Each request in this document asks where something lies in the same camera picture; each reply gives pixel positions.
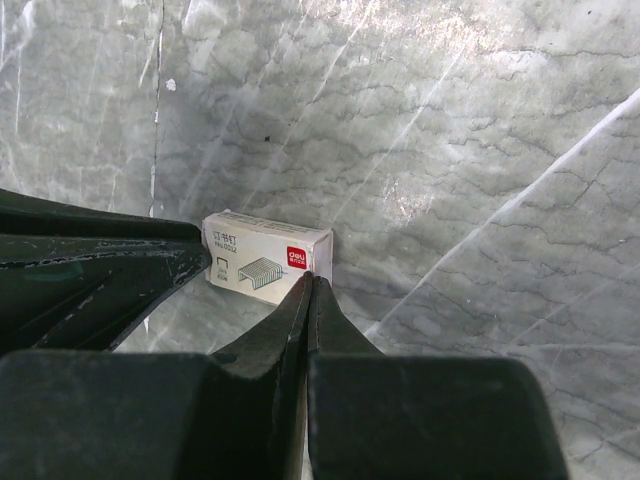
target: marble wall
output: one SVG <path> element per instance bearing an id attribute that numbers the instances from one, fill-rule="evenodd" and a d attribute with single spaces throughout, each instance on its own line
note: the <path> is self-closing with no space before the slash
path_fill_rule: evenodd
<path id="1" fill-rule="evenodd" d="M 389 353 L 506 355 L 575 478 L 640 456 L 640 3 L 0 0 L 0 187 L 332 227 Z M 269 307 L 202 279 L 122 350 Z"/>

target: white veining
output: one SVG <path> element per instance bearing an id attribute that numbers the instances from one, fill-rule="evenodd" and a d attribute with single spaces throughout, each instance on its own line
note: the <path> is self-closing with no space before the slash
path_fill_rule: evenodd
<path id="1" fill-rule="evenodd" d="M 469 233 L 462 241 L 457 243 L 451 250 L 449 250 L 445 255 L 440 258 L 436 262 L 436 264 L 431 267 L 431 269 L 420 279 L 420 281 L 407 293 L 398 303 L 394 305 L 394 307 L 389 310 L 389 312 L 382 318 L 379 324 L 373 325 L 367 330 L 367 333 L 374 333 L 379 330 L 380 326 L 387 322 L 393 315 L 398 311 L 402 305 L 413 295 L 418 289 L 420 289 L 431 276 L 438 270 L 438 268 L 448 261 L 451 257 L 453 257 L 456 253 L 460 251 L 463 247 L 469 245 L 473 242 L 473 240 L 478 236 L 478 234 L 489 225 L 494 223 L 498 218 L 500 218 L 505 213 L 512 211 L 522 204 L 522 202 L 530 195 L 530 193 L 537 188 L 547 177 L 552 175 L 554 172 L 563 167 L 569 160 L 571 160 L 582 148 L 588 144 L 594 137 L 596 137 L 600 132 L 602 132 L 605 128 L 609 127 L 613 122 L 615 122 L 618 118 L 628 112 L 632 107 L 636 105 L 636 103 L 640 100 L 640 89 L 636 90 L 627 98 L 624 102 L 619 104 L 616 108 L 614 108 L 607 116 L 605 116 L 602 120 L 600 120 L 589 132 L 582 137 L 571 149 L 567 151 L 564 155 L 558 158 L 553 164 L 546 169 L 542 175 L 540 175 L 534 182 L 532 182 L 529 186 L 523 189 L 518 195 L 516 195 L 511 200 L 504 203 L 498 210 L 496 210 L 482 225 L 475 228 L 471 233 Z"/>

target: red logo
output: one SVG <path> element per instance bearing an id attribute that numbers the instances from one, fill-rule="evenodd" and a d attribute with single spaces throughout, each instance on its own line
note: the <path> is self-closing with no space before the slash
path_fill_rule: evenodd
<path id="1" fill-rule="evenodd" d="M 296 247 L 287 247 L 287 260 L 290 267 L 307 269 L 307 253 Z"/>

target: staple box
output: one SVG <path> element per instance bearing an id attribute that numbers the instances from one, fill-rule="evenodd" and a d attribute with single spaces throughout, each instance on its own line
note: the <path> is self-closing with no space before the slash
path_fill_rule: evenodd
<path id="1" fill-rule="evenodd" d="M 225 210 L 202 222 L 213 285 L 279 304 L 306 271 L 332 281 L 333 232 Z"/>

